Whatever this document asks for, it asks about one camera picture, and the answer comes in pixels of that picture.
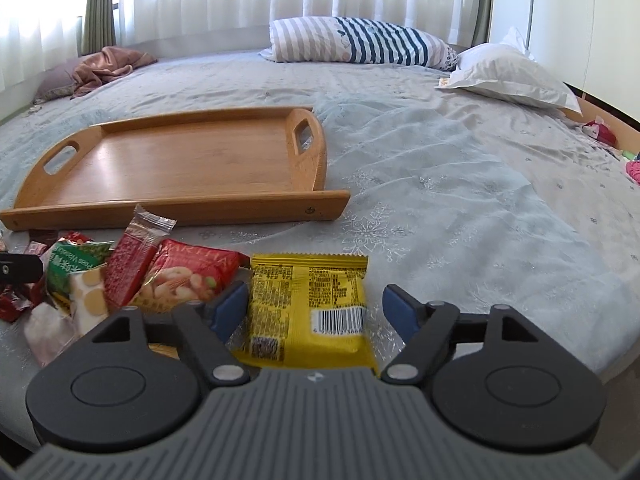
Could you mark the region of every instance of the barcode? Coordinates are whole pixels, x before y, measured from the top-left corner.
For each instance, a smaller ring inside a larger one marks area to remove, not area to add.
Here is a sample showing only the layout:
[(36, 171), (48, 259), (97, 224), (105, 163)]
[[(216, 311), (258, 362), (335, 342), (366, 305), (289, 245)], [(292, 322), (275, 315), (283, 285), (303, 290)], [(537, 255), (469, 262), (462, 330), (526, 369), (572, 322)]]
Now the barcode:
[(274, 337), (252, 337), (251, 356), (258, 359), (278, 360), (278, 340)]
[(365, 309), (362, 306), (311, 310), (311, 330), (314, 334), (361, 334)]

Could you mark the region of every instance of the brown cloth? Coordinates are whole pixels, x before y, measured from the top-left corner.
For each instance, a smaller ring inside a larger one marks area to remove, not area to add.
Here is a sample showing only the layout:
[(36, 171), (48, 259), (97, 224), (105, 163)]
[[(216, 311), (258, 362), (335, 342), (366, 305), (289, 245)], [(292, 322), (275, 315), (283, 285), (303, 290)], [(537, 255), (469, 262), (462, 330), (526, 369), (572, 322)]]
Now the brown cloth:
[(102, 85), (129, 75), (137, 68), (156, 61), (158, 60), (155, 57), (146, 52), (120, 46), (106, 46), (76, 66), (73, 72), (76, 88), (71, 98), (86, 95)]

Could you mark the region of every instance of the tray handle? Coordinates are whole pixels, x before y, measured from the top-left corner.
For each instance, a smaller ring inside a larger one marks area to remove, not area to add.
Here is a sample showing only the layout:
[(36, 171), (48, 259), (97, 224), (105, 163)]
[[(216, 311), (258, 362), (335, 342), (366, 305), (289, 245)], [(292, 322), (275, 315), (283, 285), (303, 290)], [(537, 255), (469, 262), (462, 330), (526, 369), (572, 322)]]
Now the tray handle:
[[(85, 130), (80, 130), (73, 135), (62, 139), (59, 143), (49, 149), (47, 153), (39, 158), (31, 171), (24, 179), (22, 187), (14, 202), (14, 207), (30, 207), (40, 205), (41, 200), (59, 184), (69, 171), (100, 142), (102, 138), (102, 128), (91, 126)], [(53, 160), (66, 147), (76, 150), (73, 156), (66, 161), (56, 173), (50, 174), (44, 167)]]
[[(311, 131), (312, 142), (302, 151), (298, 136), (306, 127)], [(324, 189), (326, 178), (326, 142), (322, 125), (315, 115), (304, 108), (295, 108), (287, 116), (287, 149), (291, 168), (291, 183), (295, 191)]]

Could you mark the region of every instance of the gray ribbed panel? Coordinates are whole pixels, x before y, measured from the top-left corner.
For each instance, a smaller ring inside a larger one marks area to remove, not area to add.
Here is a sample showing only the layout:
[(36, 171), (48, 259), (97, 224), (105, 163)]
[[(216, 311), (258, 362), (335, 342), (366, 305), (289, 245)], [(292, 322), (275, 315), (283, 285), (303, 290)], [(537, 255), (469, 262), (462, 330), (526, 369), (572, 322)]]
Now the gray ribbed panel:
[(45, 446), (27, 480), (608, 480), (587, 446), (517, 457), (464, 440), (412, 387), (364, 368), (268, 370), (213, 391), (196, 417), (140, 450), (91, 456)]

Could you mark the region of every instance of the floor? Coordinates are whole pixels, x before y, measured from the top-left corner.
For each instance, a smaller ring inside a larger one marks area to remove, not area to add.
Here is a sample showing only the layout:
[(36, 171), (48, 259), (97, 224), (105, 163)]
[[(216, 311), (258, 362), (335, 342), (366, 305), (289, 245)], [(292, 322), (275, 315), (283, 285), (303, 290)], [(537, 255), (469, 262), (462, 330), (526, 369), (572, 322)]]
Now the floor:
[[(607, 384), (609, 401), (593, 449), (614, 468), (640, 451), (640, 359)], [(0, 457), (12, 467), (30, 453), (0, 433)]]

